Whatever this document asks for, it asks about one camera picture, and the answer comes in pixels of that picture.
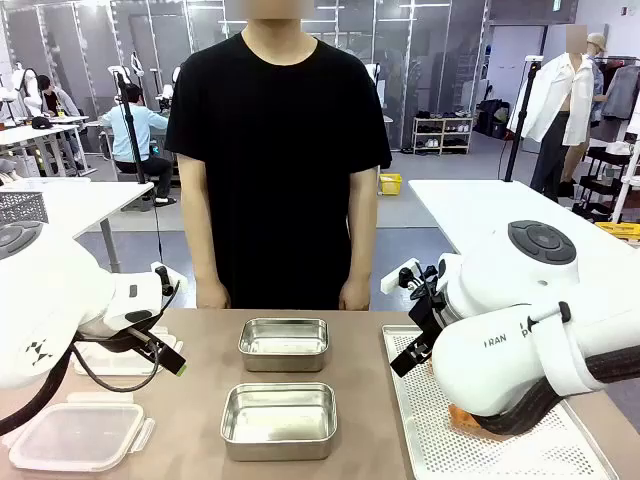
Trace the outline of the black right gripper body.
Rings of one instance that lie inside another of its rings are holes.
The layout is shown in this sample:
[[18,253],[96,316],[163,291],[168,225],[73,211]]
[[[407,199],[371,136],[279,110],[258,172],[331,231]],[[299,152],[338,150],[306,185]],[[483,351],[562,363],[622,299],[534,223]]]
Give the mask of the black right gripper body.
[[429,289],[417,289],[410,294],[415,304],[409,311],[409,317],[420,328],[421,333],[412,343],[414,345],[433,345],[444,330],[444,310],[447,301],[443,293],[434,293]]

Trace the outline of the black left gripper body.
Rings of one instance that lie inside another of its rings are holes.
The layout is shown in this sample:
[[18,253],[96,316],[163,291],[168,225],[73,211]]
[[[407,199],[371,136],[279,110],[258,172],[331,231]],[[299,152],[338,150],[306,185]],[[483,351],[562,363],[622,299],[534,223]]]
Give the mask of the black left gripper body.
[[85,333],[78,330],[74,334],[75,342],[97,343],[110,352],[152,352],[161,341],[151,333],[151,328],[162,318],[162,313],[129,323],[123,329],[112,334]]

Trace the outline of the person's left hand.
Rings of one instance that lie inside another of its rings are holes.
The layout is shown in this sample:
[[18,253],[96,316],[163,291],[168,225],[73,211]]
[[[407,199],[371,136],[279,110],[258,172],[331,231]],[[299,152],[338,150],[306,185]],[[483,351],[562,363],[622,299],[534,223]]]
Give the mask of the person's left hand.
[[367,281],[348,279],[339,296],[339,309],[344,311],[368,311],[371,295]]

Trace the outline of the person's right hand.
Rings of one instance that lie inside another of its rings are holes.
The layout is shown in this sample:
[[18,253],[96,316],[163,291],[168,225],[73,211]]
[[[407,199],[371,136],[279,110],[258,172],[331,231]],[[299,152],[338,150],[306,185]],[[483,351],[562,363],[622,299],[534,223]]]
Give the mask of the person's right hand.
[[227,309],[231,307],[231,300],[226,287],[218,279],[198,279],[196,306],[198,309]]

